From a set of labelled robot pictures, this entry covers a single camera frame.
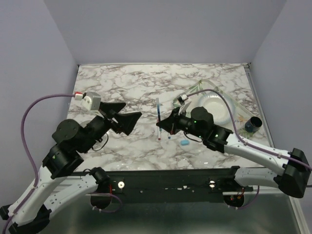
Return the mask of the light blue eraser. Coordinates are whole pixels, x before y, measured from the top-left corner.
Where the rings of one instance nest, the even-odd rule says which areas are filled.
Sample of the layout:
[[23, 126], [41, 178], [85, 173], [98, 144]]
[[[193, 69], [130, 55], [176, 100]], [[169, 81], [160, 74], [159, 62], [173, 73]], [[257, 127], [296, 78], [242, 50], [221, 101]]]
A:
[[187, 145], [190, 144], [190, 142], [189, 142], [189, 140], [184, 139], [184, 140], [181, 140], [181, 141], [180, 141], [180, 144], [181, 144], [181, 146], [187, 146]]

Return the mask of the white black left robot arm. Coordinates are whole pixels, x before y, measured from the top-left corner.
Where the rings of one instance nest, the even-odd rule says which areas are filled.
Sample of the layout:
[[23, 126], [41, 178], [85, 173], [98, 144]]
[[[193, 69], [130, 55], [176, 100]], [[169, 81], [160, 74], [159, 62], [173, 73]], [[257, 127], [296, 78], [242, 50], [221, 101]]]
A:
[[84, 161], [80, 156], [102, 142], [103, 136], [113, 130], [129, 135], [141, 117], [141, 112], [122, 114], [124, 102], [99, 105], [99, 115], [85, 125], [73, 119], [62, 121], [52, 138], [56, 144], [43, 159], [34, 183], [13, 204], [2, 206], [2, 219], [11, 222], [5, 231], [12, 234], [37, 234], [50, 222], [50, 218], [70, 202], [88, 193], [104, 192], [110, 186], [110, 178], [104, 169], [89, 169], [82, 179], [61, 192], [55, 188], [72, 176]]

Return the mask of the white marker red tip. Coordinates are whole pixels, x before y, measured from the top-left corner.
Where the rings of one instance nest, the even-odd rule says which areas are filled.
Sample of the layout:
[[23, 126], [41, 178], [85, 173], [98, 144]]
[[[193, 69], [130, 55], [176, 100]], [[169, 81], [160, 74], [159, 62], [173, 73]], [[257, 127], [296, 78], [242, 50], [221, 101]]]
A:
[[157, 139], [161, 140], [161, 129], [159, 127], [157, 128]]

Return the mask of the blue transparent gel pen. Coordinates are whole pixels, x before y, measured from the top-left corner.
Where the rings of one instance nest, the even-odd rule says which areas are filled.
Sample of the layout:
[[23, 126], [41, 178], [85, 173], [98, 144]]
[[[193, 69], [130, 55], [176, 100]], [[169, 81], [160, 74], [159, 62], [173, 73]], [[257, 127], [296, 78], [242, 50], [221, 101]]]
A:
[[161, 113], [160, 113], [160, 102], [159, 102], [159, 98], [156, 98], [156, 108], [157, 108], [157, 121], [160, 122], [161, 121]]

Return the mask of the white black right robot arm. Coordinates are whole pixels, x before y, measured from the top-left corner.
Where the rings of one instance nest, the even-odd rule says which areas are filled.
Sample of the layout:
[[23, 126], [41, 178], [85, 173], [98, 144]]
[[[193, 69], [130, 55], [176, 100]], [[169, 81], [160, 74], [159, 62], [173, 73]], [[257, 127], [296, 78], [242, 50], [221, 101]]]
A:
[[203, 107], [194, 108], [190, 117], [175, 108], [156, 125], [172, 135], [179, 131], [191, 134], [212, 151], [240, 156], [262, 166], [254, 170], [239, 168], [235, 174], [225, 177], [224, 185], [230, 191], [257, 185], [278, 188], [295, 198], [304, 196], [312, 168], [300, 149], [280, 150], [242, 138], [216, 125], [213, 115]]

